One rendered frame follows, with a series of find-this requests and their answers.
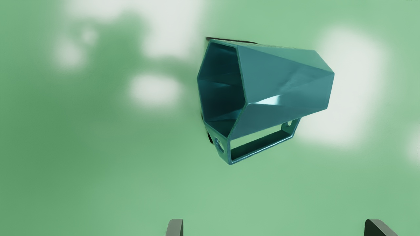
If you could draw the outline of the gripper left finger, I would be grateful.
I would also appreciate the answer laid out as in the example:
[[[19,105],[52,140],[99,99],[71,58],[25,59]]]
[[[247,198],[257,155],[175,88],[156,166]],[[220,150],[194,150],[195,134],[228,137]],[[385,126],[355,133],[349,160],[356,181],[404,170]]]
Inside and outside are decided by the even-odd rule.
[[[169,221],[166,236],[184,236],[183,219],[172,219]]]

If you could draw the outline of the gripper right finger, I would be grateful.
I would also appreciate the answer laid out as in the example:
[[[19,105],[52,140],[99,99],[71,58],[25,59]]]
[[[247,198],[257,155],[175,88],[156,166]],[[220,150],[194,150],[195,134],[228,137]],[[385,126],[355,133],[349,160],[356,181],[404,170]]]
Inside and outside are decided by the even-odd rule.
[[[379,219],[367,219],[364,236],[398,236],[387,224]]]

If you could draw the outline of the teal faceted mug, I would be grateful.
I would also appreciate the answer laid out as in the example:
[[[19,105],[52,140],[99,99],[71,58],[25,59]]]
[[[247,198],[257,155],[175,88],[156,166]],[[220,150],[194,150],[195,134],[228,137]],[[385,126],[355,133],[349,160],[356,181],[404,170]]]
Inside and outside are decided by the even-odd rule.
[[[327,109],[335,74],[316,51],[207,40],[197,76],[201,116],[227,164],[290,140],[301,118]]]

